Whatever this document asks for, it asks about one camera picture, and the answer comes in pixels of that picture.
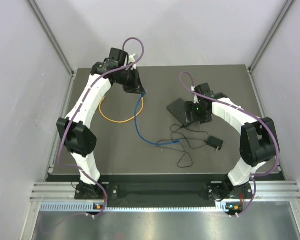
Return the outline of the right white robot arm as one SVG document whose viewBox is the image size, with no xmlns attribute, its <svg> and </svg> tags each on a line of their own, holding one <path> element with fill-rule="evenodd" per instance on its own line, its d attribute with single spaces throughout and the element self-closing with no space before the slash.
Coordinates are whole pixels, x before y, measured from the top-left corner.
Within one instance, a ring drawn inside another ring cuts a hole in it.
<svg viewBox="0 0 300 240">
<path fill-rule="evenodd" d="M 222 181 L 217 199 L 235 198 L 257 170 L 276 156 L 280 149 L 274 121 L 251 116 L 223 93 L 213 93 L 208 83 L 191 86 L 193 101 L 187 101 L 185 116 L 189 123 L 210 123 L 216 116 L 240 135 L 240 159 Z"/>
</svg>

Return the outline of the black network switch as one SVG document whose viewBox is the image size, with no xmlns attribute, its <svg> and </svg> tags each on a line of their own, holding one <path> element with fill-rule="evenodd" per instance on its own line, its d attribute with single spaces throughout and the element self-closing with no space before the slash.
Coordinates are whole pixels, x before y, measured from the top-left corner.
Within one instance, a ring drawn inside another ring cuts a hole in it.
<svg viewBox="0 0 300 240">
<path fill-rule="evenodd" d="M 182 98 L 178 98 L 171 104 L 169 104 L 166 109 L 178 120 L 178 122 L 183 127 L 189 127 L 192 122 L 187 120 L 185 101 Z"/>
</svg>

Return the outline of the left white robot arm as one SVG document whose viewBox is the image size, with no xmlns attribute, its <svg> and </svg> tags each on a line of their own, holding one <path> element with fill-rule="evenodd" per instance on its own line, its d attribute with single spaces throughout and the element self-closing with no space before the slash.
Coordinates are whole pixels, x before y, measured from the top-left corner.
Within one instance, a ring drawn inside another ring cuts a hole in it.
<svg viewBox="0 0 300 240">
<path fill-rule="evenodd" d="M 56 123 L 61 145 L 74 158 L 79 170 L 79 188 L 95 199 L 103 194 L 104 187 L 98 183 L 101 173 L 94 156 L 97 137 L 90 129 L 91 122 L 102 99 L 114 84 L 122 85 L 126 93 L 145 94 L 136 66 L 138 60 L 135 54 L 112 48 L 103 62 L 92 67 L 75 106 Z"/>
</svg>

